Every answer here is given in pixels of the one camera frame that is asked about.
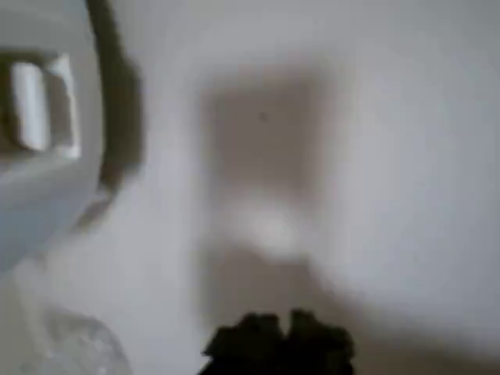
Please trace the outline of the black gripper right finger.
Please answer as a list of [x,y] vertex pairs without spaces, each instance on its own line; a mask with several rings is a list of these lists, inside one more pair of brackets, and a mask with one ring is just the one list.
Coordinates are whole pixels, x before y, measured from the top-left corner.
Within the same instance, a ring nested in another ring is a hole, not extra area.
[[323,323],[311,311],[291,312],[288,374],[353,374],[354,357],[354,341],[345,328]]

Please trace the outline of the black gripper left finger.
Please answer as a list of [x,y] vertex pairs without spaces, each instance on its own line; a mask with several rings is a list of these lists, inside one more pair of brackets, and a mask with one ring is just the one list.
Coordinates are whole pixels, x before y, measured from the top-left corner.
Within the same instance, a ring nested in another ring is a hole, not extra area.
[[250,312],[232,326],[217,328],[202,354],[203,374],[289,374],[285,335],[272,313]]

